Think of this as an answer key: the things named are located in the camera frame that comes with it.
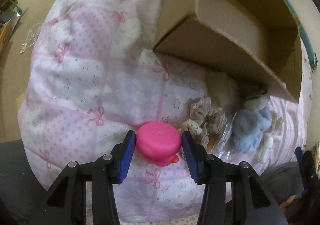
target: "pink rubber duck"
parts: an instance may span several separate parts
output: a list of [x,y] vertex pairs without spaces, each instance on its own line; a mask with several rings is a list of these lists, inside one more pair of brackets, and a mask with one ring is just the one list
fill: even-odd
[[179,161],[176,154],[181,148],[182,138],[169,124],[149,122],[143,125],[137,132],[136,142],[140,151],[160,167]]

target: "cardboard box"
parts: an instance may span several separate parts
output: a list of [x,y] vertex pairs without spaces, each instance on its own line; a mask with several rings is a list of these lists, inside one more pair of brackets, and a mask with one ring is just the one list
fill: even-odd
[[299,101],[300,35],[283,0],[164,0],[154,51]]

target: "metal screw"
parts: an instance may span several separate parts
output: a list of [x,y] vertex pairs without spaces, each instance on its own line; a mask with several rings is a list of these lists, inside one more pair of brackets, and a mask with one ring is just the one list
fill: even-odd
[[68,164],[68,166],[69,166],[70,168],[74,168],[76,165],[77,165],[77,162],[76,162],[76,161],[71,161],[71,162],[69,162],[69,164]]
[[207,154],[207,155],[205,156],[205,158],[206,158],[207,160],[209,160],[209,161],[212,161],[212,160],[215,159],[215,156],[212,155],[212,154]]
[[112,155],[111,155],[111,154],[105,154],[105,155],[103,156],[103,159],[104,159],[104,160],[110,160],[110,159],[112,159]]
[[243,168],[249,168],[249,166],[250,166],[250,164],[248,162],[245,162],[245,161],[241,162],[240,164],[241,164],[241,166]]

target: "orange duck beak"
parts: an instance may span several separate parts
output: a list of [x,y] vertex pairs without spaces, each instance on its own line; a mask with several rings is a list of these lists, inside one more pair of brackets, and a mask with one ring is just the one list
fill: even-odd
[[178,163],[179,162],[179,157],[175,155],[173,159],[171,160],[171,163]]

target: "stuffed animal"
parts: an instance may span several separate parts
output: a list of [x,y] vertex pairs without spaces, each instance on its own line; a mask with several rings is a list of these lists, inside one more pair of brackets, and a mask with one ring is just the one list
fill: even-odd
[[262,143],[260,146],[260,154],[258,154],[258,163],[265,164],[270,155],[270,149],[273,146],[273,142],[281,141],[281,136],[271,136],[271,133],[277,130],[280,130],[282,127],[283,119],[282,117],[278,118],[276,112],[271,111],[272,122],[271,126],[264,132]]
[[237,111],[232,125],[233,150],[249,153],[256,150],[263,133],[271,126],[272,116],[267,90],[255,89],[244,102],[244,108]]

